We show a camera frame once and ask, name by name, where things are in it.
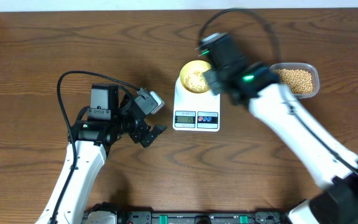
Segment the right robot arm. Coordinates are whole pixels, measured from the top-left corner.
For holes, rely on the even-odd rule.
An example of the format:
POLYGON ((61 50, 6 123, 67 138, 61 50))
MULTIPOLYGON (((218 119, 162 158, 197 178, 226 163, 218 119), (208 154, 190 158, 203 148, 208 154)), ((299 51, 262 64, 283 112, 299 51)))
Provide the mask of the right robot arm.
POLYGON ((227 93, 265 123, 304 164, 322 193, 287 213, 290 223, 358 222, 358 155, 337 141, 269 66, 243 56, 207 56, 214 94, 227 93))

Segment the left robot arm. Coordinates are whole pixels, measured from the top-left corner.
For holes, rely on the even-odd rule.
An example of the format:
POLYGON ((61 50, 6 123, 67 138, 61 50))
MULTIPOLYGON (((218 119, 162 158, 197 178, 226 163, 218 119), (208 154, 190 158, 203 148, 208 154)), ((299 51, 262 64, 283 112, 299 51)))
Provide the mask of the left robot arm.
POLYGON ((111 146, 126 134, 149 147, 166 126, 149 126, 145 118, 163 106, 158 94, 144 88, 133 95, 122 85, 94 84, 90 105, 69 127, 65 163, 38 223, 81 223, 111 146))

